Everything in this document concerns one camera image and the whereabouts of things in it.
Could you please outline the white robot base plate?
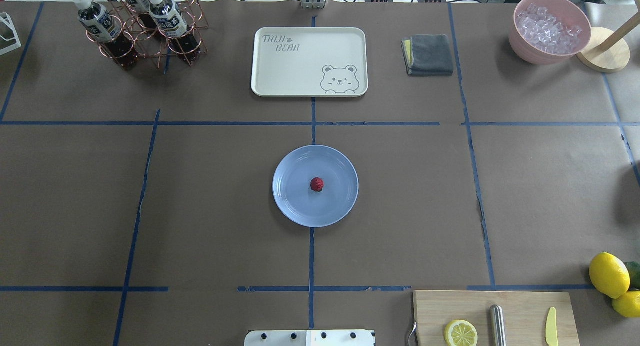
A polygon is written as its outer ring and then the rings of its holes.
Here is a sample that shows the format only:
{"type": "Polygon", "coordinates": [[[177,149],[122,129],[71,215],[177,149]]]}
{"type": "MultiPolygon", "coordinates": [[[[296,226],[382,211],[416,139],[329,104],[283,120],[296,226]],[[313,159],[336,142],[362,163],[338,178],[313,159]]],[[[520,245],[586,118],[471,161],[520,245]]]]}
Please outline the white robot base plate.
{"type": "Polygon", "coordinates": [[[376,345],[374,330],[308,329],[252,330],[244,345],[376,345]]]}

